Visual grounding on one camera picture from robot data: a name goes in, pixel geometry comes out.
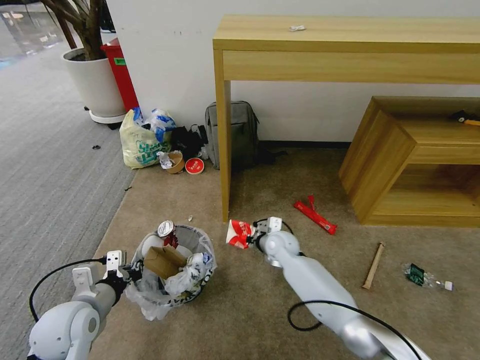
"backpack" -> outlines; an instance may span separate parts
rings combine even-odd
[[[257,136],[259,120],[246,101],[231,102],[231,166],[234,169],[250,168],[257,163]],[[208,156],[216,169],[220,169],[217,105],[211,103],[205,110],[205,127]]]

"cardboard box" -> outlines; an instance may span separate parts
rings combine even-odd
[[[187,258],[179,253],[173,246],[156,247],[148,249],[143,265],[150,271],[166,280],[179,273],[179,268],[187,265]]]

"round lid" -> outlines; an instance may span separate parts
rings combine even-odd
[[[158,236],[163,238],[170,234],[175,228],[172,220],[165,220],[158,226]]]
[[[198,157],[192,157],[185,163],[186,172],[192,175],[201,174],[204,169],[204,161]]]

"green sticker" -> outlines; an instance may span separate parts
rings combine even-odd
[[[127,63],[125,62],[125,58],[123,57],[114,57],[113,61],[115,62],[115,65],[122,65],[122,66],[127,65]]]

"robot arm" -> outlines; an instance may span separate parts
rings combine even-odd
[[[328,300],[357,309],[350,293],[318,261],[300,253],[298,240],[281,231],[282,220],[270,217],[259,224],[257,244],[268,262],[281,267],[283,275],[303,302]],[[346,347],[361,359],[417,360],[418,357],[389,329],[348,308],[327,303],[305,304],[311,314],[330,328]],[[422,360],[430,358],[413,342]]]
[[[141,277],[141,263],[125,265],[126,254],[109,251],[106,272],[88,263],[72,270],[75,294],[69,302],[45,312],[30,332],[27,360],[87,360],[92,342],[105,328],[107,315],[132,280]]]

